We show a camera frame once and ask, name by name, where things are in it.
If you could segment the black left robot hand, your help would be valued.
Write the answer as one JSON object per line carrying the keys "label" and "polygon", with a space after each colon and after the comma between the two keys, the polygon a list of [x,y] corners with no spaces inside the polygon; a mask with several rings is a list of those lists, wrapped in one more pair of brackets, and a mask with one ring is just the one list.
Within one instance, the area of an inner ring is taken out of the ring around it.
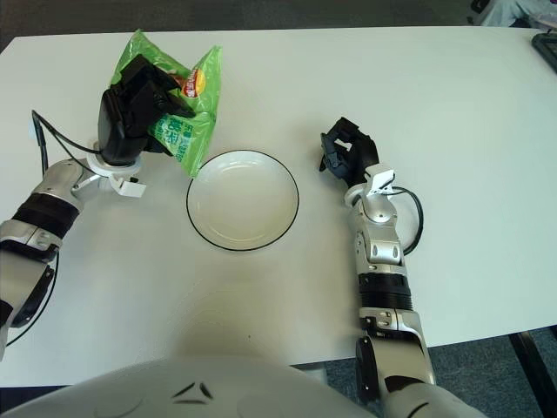
{"label": "black left robot hand", "polygon": [[178,83],[143,55],[136,55],[121,71],[118,82],[104,91],[97,138],[106,163],[128,166],[142,152],[171,152],[149,130],[166,115],[192,118],[194,110],[173,94]]}

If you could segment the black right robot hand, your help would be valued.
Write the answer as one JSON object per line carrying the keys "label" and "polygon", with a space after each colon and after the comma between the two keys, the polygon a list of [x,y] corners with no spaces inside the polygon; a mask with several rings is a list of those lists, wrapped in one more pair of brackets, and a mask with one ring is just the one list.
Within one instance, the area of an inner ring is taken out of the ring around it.
{"label": "black right robot hand", "polygon": [[321,148],[319,170],[328,170],[348,187],[365,183],[366,168],[379,163],[373,140],[347,118],[340,118],[329,132],[321,134]]}

